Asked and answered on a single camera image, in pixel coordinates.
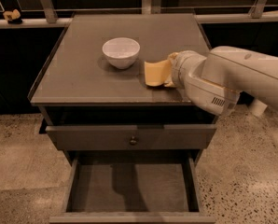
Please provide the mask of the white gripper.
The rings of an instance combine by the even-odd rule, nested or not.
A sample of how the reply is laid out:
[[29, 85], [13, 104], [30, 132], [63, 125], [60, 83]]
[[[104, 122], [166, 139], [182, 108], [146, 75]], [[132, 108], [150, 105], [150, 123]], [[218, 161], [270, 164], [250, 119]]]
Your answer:
[[228, 115], [236, 106], [240, 93], [202, 78], [207, 58], [186, 50], [168, 55], [172, 64], [171, 77], [164, 81], [166, 88], [182, 88], [187, 98], [200, 109], [220, 116]]

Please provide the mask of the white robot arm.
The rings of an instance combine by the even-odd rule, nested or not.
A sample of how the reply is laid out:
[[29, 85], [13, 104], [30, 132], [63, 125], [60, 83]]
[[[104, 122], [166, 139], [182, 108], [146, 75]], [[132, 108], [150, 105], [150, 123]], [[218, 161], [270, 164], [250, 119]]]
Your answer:
[[278, 57], [228, 46], [168, 56], [171, 81], [200, 109], [227, 115], [246, 92], [278, 111]]

